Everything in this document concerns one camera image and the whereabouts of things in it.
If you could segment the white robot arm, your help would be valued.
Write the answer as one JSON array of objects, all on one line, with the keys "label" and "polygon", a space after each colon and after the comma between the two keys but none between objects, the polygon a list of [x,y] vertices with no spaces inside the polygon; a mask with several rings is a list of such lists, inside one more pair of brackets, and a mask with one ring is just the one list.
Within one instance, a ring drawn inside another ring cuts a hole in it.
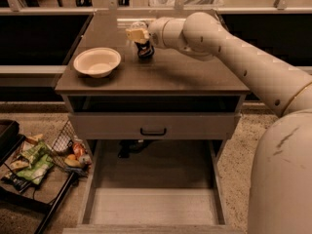
[{"label": "white robot arm", "polygon": [[229,33],[206,13],[134,22],[129,40],[220,59],[278,117],[253,158],[248,234],[312,234],[312,76]]}]

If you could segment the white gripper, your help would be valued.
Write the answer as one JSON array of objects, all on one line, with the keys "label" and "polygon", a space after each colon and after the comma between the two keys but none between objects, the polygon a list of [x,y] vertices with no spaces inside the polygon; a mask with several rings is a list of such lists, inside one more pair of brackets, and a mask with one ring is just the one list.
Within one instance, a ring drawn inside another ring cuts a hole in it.
[{"label": "white gripper", "polygon": [[182,34],[183,26],[183,19],[174,18],[158,18],[149,25],[145,21],[135,21],[126,30],[126,35],[129,40],[139,44],[145,44],[150,36],[150,41],[156,48],[182,49],[186,46]]}]

